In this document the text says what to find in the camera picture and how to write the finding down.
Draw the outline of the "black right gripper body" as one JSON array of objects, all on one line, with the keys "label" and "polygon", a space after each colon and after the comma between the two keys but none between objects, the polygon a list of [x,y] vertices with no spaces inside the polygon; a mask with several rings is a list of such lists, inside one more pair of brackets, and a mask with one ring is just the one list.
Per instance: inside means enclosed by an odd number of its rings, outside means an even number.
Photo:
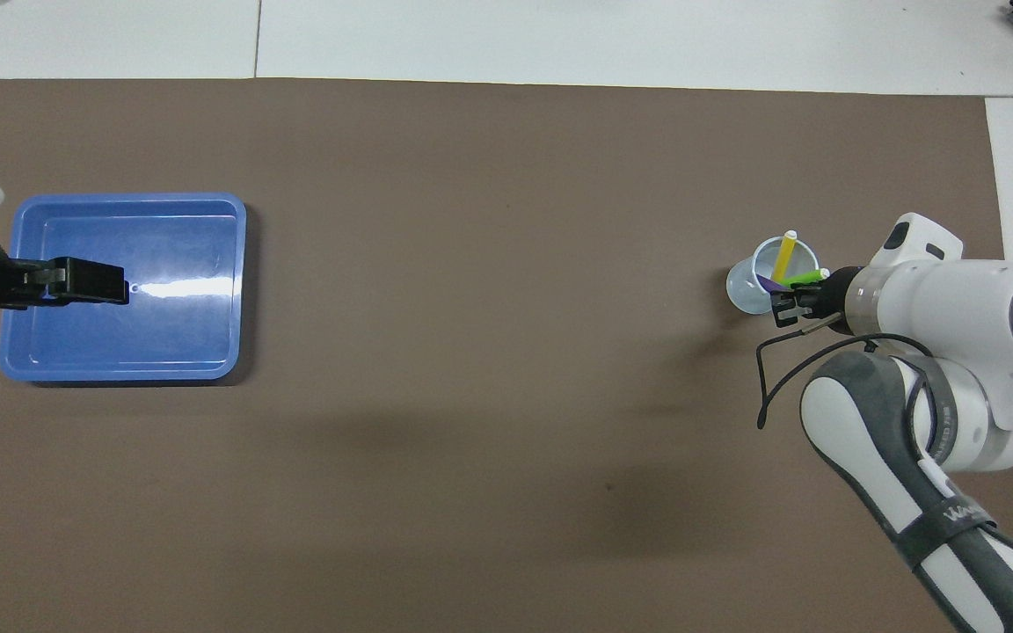
[{"label": "black right gripper body", "polygon": [[819,284],[816,292],[812,293],[812,319],[827,319],[839,314],[839,319],[828,326],[836,333],[852,333],[845,316],[847,312],[847,293],[852,281],[859,275],[862,267],[842,267],[834,270],[826,280]]}]

